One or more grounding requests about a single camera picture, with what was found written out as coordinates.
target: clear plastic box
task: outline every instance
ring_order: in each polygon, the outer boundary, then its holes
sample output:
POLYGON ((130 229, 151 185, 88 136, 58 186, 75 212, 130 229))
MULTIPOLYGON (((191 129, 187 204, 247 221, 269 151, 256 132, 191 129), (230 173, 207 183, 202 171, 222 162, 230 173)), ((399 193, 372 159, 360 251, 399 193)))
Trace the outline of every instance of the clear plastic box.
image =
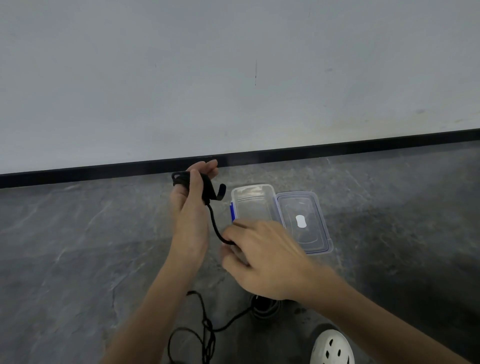
POLYGON ((317 195, 313 192, 275 194, 269 184, 255 184, 233 189, 232 220, 250 218, 280 222, 309 254, 333 250, 317 195))

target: skirting board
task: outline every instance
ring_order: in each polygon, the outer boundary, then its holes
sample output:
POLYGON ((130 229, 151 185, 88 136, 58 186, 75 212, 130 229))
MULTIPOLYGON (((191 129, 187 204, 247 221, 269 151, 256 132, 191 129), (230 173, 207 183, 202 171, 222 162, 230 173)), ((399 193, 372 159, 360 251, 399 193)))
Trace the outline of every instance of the skirting board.
POLYGON ((100 166, 63 168, 58 170, 9 173, 0 175, 0 188, 175 172, 178 170, 185 170, 191 164, 199 160, 210 160, 213 158, 218 160, 219 167, 227 167, 278 162, 283 160, 329 157, 342 154, 375 152, 415 146, 459 143, 472 140, 480 140, 480 129, 324 144, 319 146, 300 146, 253 152, 227 153, 213 156, 159 159, 141 162, 105 164, 100 166))

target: white label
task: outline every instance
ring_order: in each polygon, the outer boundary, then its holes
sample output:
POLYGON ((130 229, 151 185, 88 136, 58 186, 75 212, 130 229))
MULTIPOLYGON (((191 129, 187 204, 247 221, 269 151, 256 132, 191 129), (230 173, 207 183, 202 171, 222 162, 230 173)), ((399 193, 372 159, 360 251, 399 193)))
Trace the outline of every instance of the white label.
POLYGON ((295 218, 297 219, 297 225, 299 228, 306 228, 307 227, 307 222, 305 221, 305 216, 303 215, 297 215, 295 216, 295 218))

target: forearm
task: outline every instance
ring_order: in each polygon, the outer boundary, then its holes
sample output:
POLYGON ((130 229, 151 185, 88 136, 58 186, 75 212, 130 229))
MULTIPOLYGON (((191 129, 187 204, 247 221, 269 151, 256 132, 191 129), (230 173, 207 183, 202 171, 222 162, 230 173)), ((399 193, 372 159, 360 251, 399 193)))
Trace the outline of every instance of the forearm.
POLYGON ((102 363, 159 363, 196 271, 196 264, 185 264, 169 254, 142 305, 116 335, 102 363))
POLYGON ((332 320, 379 363, 467 363, 445 346, 382 309, 329 268, 319 268, 303 303, 332 320), (322 277, 328 285, 319 286, 322 277))

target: white wall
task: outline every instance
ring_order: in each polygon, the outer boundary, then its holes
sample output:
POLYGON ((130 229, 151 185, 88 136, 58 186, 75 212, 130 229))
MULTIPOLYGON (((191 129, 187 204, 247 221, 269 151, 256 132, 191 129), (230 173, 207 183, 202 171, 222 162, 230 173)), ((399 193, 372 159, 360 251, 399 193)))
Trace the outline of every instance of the white wall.
POLYGON ((479 19, 478 0, 2 0, 0 174, 478 128, 479 19))

